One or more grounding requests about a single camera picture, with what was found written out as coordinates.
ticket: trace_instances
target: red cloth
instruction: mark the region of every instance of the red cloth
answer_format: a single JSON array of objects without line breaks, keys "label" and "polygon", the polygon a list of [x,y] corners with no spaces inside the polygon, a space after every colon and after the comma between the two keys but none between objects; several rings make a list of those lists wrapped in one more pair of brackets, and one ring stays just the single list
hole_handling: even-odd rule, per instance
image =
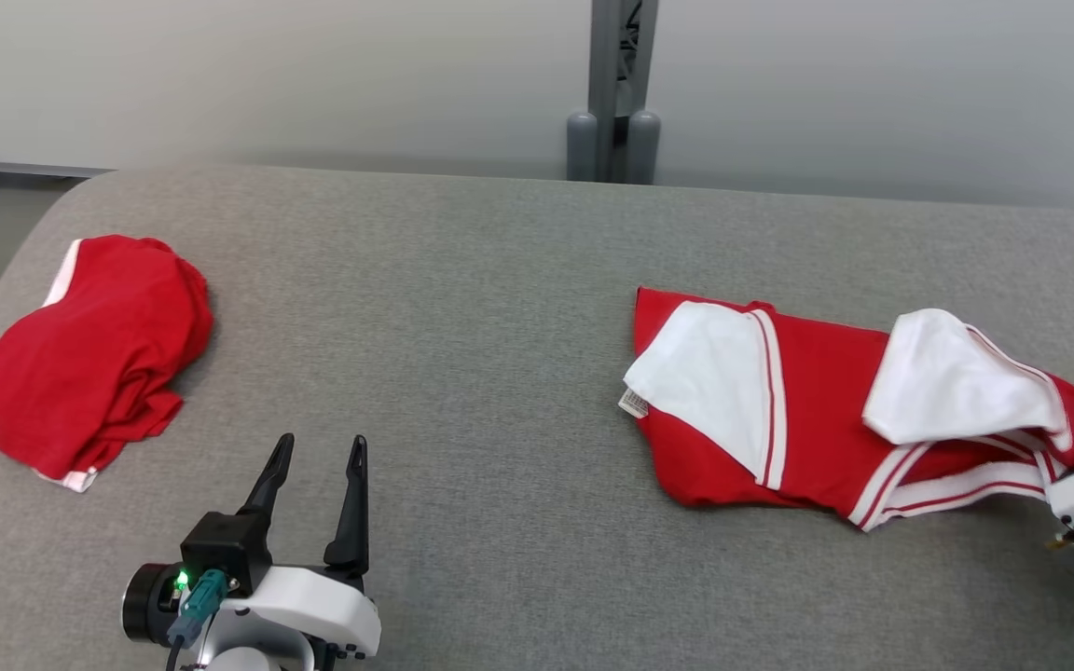
[{"label": "red cloth", "polygon": [[205,279],[159,240],[107,235],[74,243],[47,303],[0,339],[0,450],[93,475],[180,409],[166,385],[208,342]]},{"label": "red cloth", "polygon": [[[712,303],[771,322],[768,340],[780,361],[764,361],[765,390],[783,403],[781,419],[764,435],[770,447],[763,470],[751,469],[702,431],[649,400],[638,420],[653,453],[657,481],[682,505],[818,506],[871,527],[899,515],[969,505],[988,493],[1043,498],[1044,485],[1074,467],[1074,442],[1057,450],[1044,431],[892,446],[865,425],[862,408],[889,335],[781,315],[768,303],[734,305],[641,288],[634,317],[634,348],[642,353],[683,302]],[[750,352],[750,356],[761,356]],[[781,385],[770,381],[781,367]],[[1074,436],[1074,385],[1051,378]],[[731,420],[754,423],[759,417]],[[781,433],[781,444],[773,436]],[[998,468],[992,464],[1006,464]]]}]

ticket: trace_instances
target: clothing tag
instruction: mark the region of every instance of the clothing tag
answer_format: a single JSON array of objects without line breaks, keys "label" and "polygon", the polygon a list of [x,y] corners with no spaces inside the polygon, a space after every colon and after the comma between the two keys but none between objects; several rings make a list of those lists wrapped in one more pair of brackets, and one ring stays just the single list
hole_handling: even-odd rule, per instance
[{"label": "clothing tag", "polygon": [[624,390],[624,395],[619,399],[619,407],[638,420],[644,420],[649,414],[649,404],[632,390]]}]

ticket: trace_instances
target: gray tabletop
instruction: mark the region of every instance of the gray tabletop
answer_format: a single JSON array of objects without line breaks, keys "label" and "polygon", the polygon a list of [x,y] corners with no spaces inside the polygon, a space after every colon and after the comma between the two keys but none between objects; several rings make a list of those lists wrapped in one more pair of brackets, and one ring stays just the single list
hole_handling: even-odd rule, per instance
[{"label": "gray tabletop", "polygon": [[615,407],[637,286],[887,329],[942,307],[1074,382],[1074,213],[251,166],[66,195],[0,283],[0,335],[66,247],[162,238],[217,327],[166,433],[86,494],[0,455],[0,668],[162,668],[119,596],[242,505],[297,436],[272,551],[315,564],[371,442],[367,668],[1074,668],[1045,506],[865,535],[819,511],[690,510]]}]

